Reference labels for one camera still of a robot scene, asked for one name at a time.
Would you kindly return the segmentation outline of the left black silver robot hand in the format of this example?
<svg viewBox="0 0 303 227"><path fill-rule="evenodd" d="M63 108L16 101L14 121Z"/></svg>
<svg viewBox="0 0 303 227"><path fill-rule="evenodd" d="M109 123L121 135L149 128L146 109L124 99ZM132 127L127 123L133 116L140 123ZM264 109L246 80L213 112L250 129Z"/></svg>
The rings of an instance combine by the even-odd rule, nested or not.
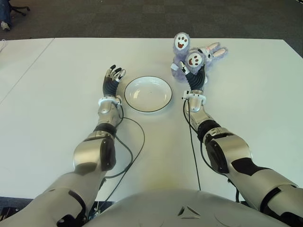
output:
<svg viewBox="0 0 303 227"><path fill-rule="evenodd" d="M122 81L126 74L126 70L117 68L116 65L112 65L105 74L103 81L103 95L104 96L116 96L116 91L119 83Z"/></svg>

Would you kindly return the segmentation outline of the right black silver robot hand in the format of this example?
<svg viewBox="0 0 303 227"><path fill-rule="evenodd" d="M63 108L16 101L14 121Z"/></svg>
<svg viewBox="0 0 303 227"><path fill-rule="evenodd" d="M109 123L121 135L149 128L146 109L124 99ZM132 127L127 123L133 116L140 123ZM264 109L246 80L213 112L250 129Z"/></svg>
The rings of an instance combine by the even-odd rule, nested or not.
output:
<svg viewBox="0 0 303 227"><path fill-rule="evenodd" d="M203 86L205 84L206 78L205 65L201 66L196 74L192 73L186 67L184 62L180 61L178 65L183 75L186 77L191 90L203 91Z"/></svg>

